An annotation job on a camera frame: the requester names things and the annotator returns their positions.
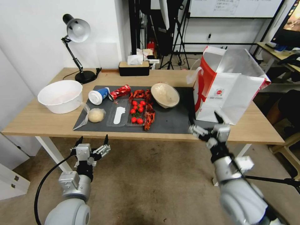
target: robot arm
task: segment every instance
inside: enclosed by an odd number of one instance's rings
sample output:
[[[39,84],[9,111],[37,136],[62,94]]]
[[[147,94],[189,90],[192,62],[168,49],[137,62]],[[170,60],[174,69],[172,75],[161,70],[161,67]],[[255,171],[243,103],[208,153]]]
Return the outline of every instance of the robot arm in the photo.
[[[47,216],[45,225],[87,225],[90,221],[91,210],[86,202],[91,193],[91,182],[93,181],[93,167],[98,160],[110,151],[108,136],[104,144],[92,150],[90,144],[77,144],[71,148],[76,152],[76,171],[62,172],[58,182],[63,188],[63,196],[66,198],[59,203]]]
[[[190,118],[189,131],[206,142],[211,151],[211,162],[221,190],[220,203],[236,225],[282,224],[264,200],[260,190],[250,184],[244,172],[253,167],[250,157],[237,157],[229,152],[226,141],[230,126],[215,113],[219,124],[206,130],[194,124]]]

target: white plastic basin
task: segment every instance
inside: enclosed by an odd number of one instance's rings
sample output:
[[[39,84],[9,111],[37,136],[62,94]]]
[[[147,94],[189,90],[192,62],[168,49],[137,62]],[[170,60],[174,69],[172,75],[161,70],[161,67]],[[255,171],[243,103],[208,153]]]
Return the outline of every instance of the white plastic basin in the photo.
[[[82,85],[73,80],[57,81],[44,87],[37,100],[53,113],[68,113],[81,105]]]

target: beige bowl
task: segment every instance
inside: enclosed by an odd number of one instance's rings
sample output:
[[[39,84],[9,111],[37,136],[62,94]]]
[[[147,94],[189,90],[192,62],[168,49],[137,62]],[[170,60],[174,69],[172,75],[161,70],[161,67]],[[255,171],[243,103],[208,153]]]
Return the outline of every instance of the beige bowl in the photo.
[[[151,93],[163,108],[174,107],[179,103],[179,94],[175,88],[165,83],[157,83],[151,87]]]

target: dough ball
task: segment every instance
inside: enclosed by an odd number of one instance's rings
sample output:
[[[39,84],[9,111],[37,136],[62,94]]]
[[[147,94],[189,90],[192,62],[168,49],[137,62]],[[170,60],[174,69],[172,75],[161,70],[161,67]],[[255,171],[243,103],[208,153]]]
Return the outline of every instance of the dough ball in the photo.
[[[93,108],[88,113],[88,120],[93,123],[97,123],[97,122],[101,122],[104,119],[104,116],[105,116],[104,109]]]

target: whiteboard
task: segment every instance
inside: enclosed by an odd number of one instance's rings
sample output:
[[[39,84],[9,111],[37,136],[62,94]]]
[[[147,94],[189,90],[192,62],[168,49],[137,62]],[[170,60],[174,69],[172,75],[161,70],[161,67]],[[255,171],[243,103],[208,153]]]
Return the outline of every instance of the whiteboard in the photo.
[[[192,0],[191,17],[272,18],[281,0]]]

